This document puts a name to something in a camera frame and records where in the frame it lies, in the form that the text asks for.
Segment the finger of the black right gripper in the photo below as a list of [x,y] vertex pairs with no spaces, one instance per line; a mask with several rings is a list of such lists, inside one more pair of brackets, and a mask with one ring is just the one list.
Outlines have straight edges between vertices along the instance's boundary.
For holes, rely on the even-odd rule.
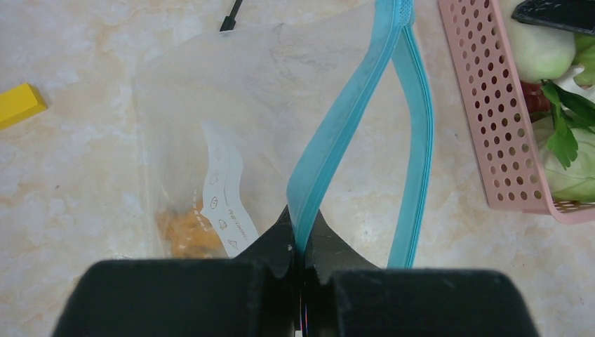
[[594,35],[594,1],[527,0],[512,12],[512,19],[528,25]]

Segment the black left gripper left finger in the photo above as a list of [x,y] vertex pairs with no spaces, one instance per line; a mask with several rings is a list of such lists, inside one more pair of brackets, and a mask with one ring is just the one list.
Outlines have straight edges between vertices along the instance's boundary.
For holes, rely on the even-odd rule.
[[231,259],[102,260],[87,269],[55,336],[293,336],[294,237],[283,211]]

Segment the orange fried food piece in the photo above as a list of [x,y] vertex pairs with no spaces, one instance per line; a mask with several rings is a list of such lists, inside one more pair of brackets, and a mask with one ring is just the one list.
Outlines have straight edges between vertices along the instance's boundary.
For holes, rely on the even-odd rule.
[[163,211],[156,223],[174,258],[227,258],[221,239],[211,222],[201,215],[200,200],[187,212]]

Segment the clear zip bag blue zipper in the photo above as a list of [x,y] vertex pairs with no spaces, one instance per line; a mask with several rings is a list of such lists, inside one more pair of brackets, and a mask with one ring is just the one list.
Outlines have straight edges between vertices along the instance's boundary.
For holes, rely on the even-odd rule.
[[412,1],[372,1],[305,25],[200,34],[133,77],[151,257],[156,215],[201,215],[228,258],[288,211],[294,251],[321,214],[379,232],[388,267],[413,264],[434,120]]

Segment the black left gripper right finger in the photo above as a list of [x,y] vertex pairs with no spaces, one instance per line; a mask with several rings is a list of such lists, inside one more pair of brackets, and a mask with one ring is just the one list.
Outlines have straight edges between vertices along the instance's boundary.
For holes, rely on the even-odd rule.
[[524,299],[495,270],[382,269],[316,216],[305,251],[305,336],[536,336]]

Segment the green cabbage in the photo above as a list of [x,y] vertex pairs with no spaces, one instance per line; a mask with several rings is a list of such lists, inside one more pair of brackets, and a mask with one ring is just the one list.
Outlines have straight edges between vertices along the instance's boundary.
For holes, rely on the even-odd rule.
[[578,144],[577,159],[564,169],[554,153],[547,149],[547,141],[554,134],[550,118],[533,123],[533,133],[539,147],[542,165],[550,193],[556,201],[594,201],[594,134],[573,128]]

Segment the green leafy vegetable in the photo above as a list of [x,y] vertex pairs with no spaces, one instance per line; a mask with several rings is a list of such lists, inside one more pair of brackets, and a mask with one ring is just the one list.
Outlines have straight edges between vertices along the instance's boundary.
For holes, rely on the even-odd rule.
[[[575,58],[573,65],[582,67],[582,72],[573,77],[580,88],[594,86],[594,37],[587,34],[575,35]],[[558,159],[563,169],[567,169],[577,159],[578,142],[573,129],[594,132],[594,101],[567,91],[552,80],[543,80],[541,90],[550,102],[554,134],[546,147]]]

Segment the pink plastic perforated basket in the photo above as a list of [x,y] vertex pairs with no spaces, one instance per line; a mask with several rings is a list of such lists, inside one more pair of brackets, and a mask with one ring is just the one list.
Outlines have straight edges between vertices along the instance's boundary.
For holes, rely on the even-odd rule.
[[498,1],[438,5],[489,207],[593,221],[593,203],[551,196]]

